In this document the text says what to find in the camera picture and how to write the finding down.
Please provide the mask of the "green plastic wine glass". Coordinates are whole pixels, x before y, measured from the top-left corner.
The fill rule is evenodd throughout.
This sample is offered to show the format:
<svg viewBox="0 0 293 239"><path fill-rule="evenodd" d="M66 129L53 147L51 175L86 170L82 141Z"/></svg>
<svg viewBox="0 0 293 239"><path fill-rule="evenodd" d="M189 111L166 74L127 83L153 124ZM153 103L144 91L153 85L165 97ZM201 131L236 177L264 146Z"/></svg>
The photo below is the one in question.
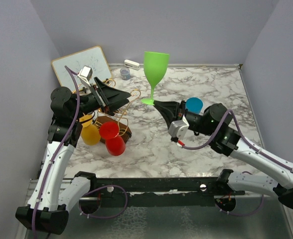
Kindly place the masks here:
<svg viewBox="0 0 293 239"><path fill-rule="evenodd" d="M151 92L149 98L143 98L142 103L153 105L154 90L157 84L166 74L170 55L167 53L145 51L144 53L144 73L150 84Z"/></svg>

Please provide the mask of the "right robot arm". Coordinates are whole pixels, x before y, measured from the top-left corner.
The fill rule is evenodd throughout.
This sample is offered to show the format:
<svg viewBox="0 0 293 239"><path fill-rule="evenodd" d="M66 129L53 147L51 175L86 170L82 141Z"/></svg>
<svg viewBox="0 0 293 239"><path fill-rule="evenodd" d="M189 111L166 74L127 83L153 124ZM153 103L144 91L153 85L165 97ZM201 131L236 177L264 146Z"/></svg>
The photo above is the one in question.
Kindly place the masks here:
<svg viewBox="0 0 293 239"><path fill-rule="evenodd" d="M187 110L185 101L154 101L153 106L164 118L171 141L179 147L200 150L210 146L215 152L241 160L265 174L245 175L225 169L216 182L220 194L249 191L276 197L284 206L293 209L293 163L256 145L239 127L229 127L231 121L237 121L232 110L218 103L199 115Z"/></svg>

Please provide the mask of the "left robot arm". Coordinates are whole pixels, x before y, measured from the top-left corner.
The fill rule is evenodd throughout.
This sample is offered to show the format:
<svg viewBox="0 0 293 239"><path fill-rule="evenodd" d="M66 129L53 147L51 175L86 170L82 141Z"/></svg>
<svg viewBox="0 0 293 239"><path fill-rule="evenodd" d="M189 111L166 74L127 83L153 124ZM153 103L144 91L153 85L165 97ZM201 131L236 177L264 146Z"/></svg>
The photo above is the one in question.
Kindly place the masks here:
<svg viewBox="0 0 293 239"><path fill-rule="evenodd" d="M79 140L83 115L98 109L109 115L129 103L131 94L106 85L97 77L90 93L72 93L68 87L58 87L51 93L53 118L48 130L44 163L36 187L27 205L18 207L15 217L33 233L60 235L65 230L69 212L80 198L97 191L96 177L80 172L65 190L61 190L65 169Z"/></svg>

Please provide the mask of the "blue plastic wine glass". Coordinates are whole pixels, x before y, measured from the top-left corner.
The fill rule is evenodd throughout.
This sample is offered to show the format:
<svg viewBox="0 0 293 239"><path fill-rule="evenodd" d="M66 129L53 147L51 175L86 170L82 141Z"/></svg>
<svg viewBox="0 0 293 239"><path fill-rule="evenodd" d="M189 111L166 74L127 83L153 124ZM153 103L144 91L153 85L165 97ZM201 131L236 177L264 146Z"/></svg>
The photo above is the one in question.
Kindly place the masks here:
<svg viewBox="0 0 293 239"><path fill-rule="evenodd" d="M185 107L189 112L200 114L203 108L203 101L197 97L192 97L186 101Z"/></svg>

